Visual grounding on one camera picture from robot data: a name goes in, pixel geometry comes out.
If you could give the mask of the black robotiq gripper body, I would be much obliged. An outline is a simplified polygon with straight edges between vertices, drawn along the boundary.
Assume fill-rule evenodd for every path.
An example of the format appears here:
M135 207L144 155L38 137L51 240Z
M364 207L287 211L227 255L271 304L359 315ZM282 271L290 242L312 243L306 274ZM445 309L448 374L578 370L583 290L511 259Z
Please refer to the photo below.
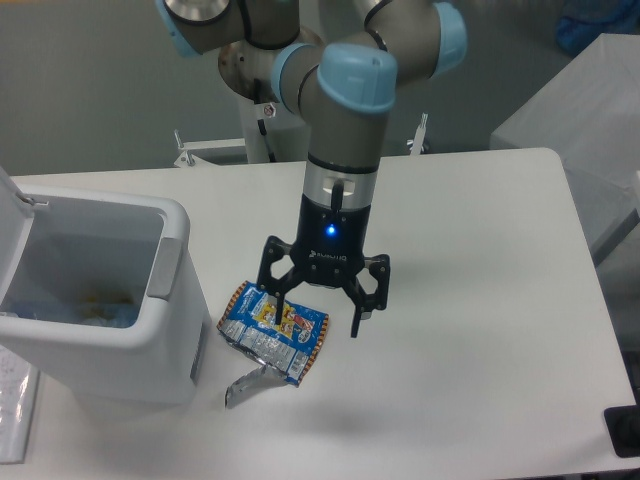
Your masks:
M296 239L291 247L294 274L313 285L356 285L364 268L363 247L371 207L332 211L301 197Z

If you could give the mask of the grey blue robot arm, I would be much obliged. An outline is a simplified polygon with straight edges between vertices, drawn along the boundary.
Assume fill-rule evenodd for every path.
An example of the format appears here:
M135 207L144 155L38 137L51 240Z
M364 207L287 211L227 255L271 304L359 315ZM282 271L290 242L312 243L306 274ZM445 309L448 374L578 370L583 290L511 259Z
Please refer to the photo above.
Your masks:
M160 1L185 56L245 43L250 94L278 101L310 129L294 242L266 241L259 287L283 302L298 285L340 289L360 322L387 305L390 260L363 252L389 113L399 86L459 65L461 13L448 2L362 1L360 32L328 45L301 39L295 1Z

